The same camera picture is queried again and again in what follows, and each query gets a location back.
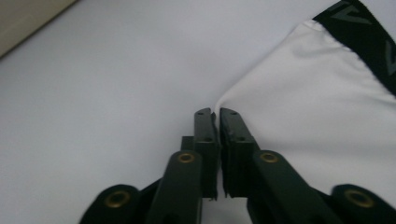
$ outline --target black elastic strip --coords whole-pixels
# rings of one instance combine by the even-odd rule
[[[340,1],[314,20],[355,51],[385,88],[396,96],[395,42],[361,2]]]

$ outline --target white garment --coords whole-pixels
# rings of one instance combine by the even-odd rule
[[[315,189],[345,183],[396,206],[396,100],[316,21],[300,24],[218,101]]]

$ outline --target brass screw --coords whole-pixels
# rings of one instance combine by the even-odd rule
[[[183,153],[178,156],[178,161],[183,163],[189,163],[195,160],[195,157],[190,153]]]
[[[131,199],[131,194],[125,190],[112,192],[105,198],[105,205],[110,208],[122,207]]]
[[[347,189],[344,194],[350,202],[360,207],[370,208],[375,204],[373,199],[371,199],[367,194],[355,189]]]
[[[270,163],[274,163],[274,162],[277,162],[277,161],[278,161],[277,156],[274,155],[273,153],[270,153],[270,152],[264,152],[264,153],[262,153],[262,154],[260,155],[260,158],[261,158],[263,161],[270,162]]]

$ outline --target black waistband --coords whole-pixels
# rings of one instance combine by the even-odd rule
[[[361,2],[340,1],[314,20],[355,51],[385,88],[396,96],[396,45]]]

